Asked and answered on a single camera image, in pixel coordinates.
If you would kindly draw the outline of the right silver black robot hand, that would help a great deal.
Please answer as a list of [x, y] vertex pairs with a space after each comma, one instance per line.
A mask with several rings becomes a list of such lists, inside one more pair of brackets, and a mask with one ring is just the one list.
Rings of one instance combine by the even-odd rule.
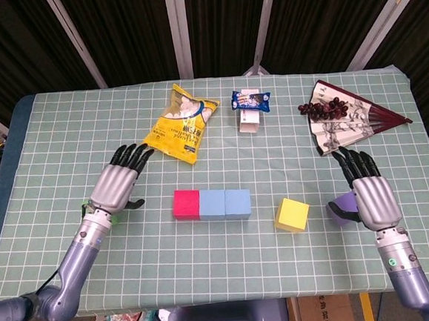
[[366, 152], [344, 147], [331, 155], [350, 186], [350, 192], [327, 203], [327, 210], [335, 220], [339, 224], [361, 222], [375, 232], [396, 227], [402, 220], [402, 211], [373, 158]]

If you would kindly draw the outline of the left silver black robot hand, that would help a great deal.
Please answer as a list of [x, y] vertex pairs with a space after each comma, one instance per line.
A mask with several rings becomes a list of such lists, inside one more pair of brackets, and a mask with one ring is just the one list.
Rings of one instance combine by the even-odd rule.
[[148, 144], [135, 143], [120, 146], [102, 171], [89, 203], [110, 215], [123, 210], [136, 210], [145, 203], [144, 199], [131, 201], [130, 196], [136, 180], [142, 173], [154, 149]]

